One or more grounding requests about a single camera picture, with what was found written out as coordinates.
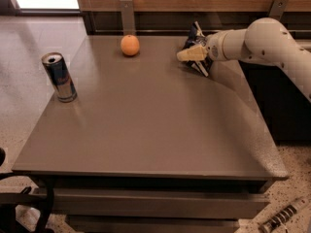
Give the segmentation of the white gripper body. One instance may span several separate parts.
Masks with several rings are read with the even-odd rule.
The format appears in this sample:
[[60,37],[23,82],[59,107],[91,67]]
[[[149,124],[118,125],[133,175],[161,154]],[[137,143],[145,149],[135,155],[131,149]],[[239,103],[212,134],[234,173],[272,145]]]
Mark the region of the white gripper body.
[[222,31],[207,36],[206,47],[208,50],[208,56],[213,61],[226,61],[225,52],[223,50],[226,34],[226,31]]

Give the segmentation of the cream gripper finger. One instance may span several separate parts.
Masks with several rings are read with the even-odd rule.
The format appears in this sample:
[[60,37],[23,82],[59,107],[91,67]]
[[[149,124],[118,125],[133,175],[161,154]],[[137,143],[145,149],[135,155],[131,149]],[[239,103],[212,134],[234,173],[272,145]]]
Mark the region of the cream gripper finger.
[[177,53],[179,61],[201,61],[206,58],[208,51],[202,45],[191,46],[188,49],[181,50]]

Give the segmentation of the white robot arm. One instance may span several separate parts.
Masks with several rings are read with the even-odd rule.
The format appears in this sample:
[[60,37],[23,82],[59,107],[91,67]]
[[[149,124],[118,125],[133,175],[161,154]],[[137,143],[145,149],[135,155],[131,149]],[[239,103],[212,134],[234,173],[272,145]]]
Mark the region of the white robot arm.
[[177,53],[203,76],[210,62],[239,60],[278,67],[311,102],[311,52],[302,47],[278,20],[264,17],[246,29],[226,30],[205,36],[198,22],[192,24],[184,48]]

